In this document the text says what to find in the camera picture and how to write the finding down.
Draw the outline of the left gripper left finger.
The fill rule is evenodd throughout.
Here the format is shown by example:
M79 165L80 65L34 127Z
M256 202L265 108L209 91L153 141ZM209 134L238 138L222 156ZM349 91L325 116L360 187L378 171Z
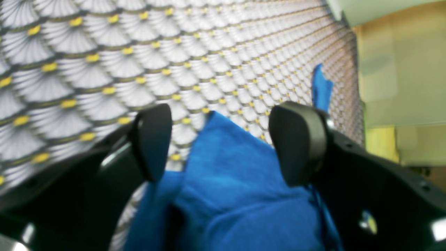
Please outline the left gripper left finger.
M106 251L132 194L158 182L171 140L167 104L140 110L91 149L1 192L2 251Z

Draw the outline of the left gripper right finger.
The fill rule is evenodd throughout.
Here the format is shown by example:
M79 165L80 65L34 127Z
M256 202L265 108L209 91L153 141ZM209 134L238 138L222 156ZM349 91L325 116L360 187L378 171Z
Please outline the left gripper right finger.
M269 133L285 183L316 189L346 251L445 250L445 192L428 179L368 153L311 106L274 106Z

